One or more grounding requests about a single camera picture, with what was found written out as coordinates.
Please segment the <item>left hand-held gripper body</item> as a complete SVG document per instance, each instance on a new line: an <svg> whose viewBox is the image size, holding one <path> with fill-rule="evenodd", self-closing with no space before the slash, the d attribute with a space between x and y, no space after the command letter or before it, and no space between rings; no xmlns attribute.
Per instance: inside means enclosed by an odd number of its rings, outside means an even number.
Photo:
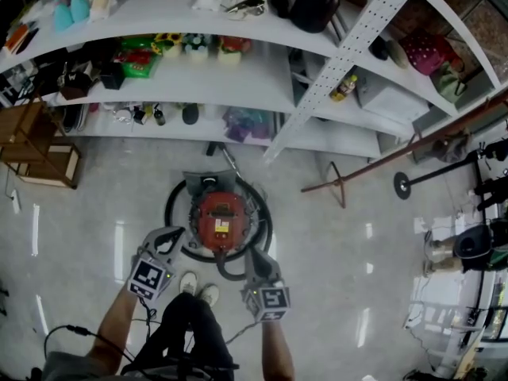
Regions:
<svg viewBox="0 0 508 381"><path fill-rule="evenodd" d="M144 301L155 301L176 277L177 246L158 252L152 245L141 245L126 281L127 291Z"/></svg>

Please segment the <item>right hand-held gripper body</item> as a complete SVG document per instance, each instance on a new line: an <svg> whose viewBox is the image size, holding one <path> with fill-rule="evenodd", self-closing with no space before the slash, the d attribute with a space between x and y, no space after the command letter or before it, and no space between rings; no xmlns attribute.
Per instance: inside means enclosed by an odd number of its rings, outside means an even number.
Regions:
<svg viewBox="0 0 508 381"><path fill-rule="evenodd" d="M260 281L248 277L241 296L255 322L280 321L291 309L289 287L280 277Z"/></svg>

